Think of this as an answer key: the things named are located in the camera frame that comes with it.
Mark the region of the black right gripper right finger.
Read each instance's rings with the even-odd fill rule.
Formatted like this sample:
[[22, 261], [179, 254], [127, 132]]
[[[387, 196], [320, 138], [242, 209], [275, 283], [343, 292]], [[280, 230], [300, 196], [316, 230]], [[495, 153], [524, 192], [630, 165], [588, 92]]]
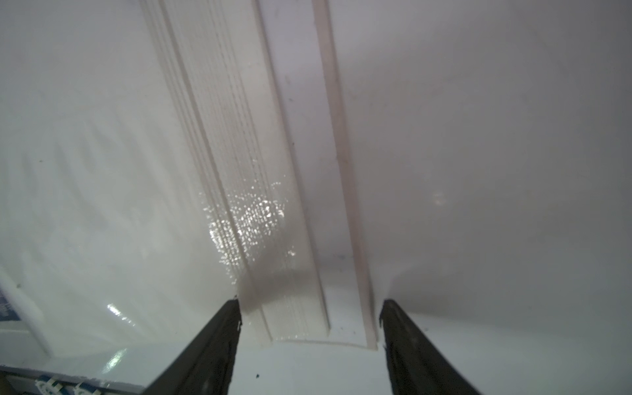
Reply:
[[380, 312], [388, 376], [396, 395], [478, 394], [394, 300]]

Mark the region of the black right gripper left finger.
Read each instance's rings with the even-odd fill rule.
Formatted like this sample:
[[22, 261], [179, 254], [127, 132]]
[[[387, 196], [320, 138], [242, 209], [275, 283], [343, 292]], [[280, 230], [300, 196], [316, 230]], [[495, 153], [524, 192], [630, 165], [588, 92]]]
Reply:
[[234, 371], [242, 317], [229, 300], [144, 391], [144, 395], [227, 395]]

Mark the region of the dark blue card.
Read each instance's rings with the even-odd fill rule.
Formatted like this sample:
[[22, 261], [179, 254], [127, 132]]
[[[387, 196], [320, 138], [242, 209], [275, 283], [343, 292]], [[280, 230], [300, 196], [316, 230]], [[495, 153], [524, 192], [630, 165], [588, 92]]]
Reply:
[[18, 313], [3, 293], [0, 293], [0, 321], [14, 322], [20, 321]]

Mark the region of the white photo album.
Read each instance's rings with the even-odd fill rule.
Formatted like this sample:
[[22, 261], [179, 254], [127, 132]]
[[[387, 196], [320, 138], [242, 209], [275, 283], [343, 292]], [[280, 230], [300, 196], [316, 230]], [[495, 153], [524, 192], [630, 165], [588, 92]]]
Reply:
[[4, 366], [388, 394], [393, 299], [485, 394], [631, 391], [628, 1], [4, 1]]

